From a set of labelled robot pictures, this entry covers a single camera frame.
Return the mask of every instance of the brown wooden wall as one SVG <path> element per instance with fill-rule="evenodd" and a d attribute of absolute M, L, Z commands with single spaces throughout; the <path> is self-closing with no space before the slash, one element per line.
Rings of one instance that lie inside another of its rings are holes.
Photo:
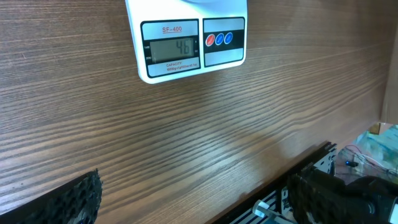
<path fill-rule="evenodd" d="M 394 43 L 386 95 L 382 110 L 382 122 L 398 124 L 398 35 Z"/>
<path fill-rule="evenodd" d="M 242 66 L 148 85 L 123 0 L 1 1 L 0 213 L 98 168 L 97 223 L 213 219 L 380 118 L 397 4 L 249 0 Z"/>

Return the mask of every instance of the red button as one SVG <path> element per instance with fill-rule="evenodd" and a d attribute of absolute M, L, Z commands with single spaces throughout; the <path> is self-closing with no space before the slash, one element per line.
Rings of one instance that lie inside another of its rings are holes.
<path fill-rule="evenodd" d="M 207 36 L 207 38 L 206 38 L 206 46 L 207 47 L 212 46 L 215 39 L 216 39 L 216 36 L 214 36 L 214 34 L 210 34 L 209 36 Z"/>

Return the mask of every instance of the lcd display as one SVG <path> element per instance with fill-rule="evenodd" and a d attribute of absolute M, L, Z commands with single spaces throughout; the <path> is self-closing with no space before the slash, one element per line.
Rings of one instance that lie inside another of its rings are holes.
<path fill-rule="evenodd" d="M 160 63 L 193 56 L 193 38 L 160 40 L 150 43 L 152 62 Z"/>

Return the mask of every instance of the wooden surface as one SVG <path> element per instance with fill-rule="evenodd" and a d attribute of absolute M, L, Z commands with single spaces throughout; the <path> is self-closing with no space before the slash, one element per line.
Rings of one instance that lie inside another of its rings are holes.
<path fill-rule="evenodd" d="M 1 1 L 0 213 L 98 168 L 97 223 L 204 223 L 379 119 L 397 2 L 248 10 L 242 66 L 148 85 L 124 1 Z"/>
<path fill-rule="evenodd" d="M 390 71 L 387 80 L 386 95 L 384 97 L 382 121 L 398 124 L 398 30 L 394 42 Z"/>

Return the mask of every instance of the digital kitchen scale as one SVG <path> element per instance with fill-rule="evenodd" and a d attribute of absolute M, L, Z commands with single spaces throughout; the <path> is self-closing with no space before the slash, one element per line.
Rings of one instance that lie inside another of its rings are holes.
<path fill-rule="evenodd" d="M 160 83 L 241 65 L 246 0 L 126 0 L 139 76 Z"/>

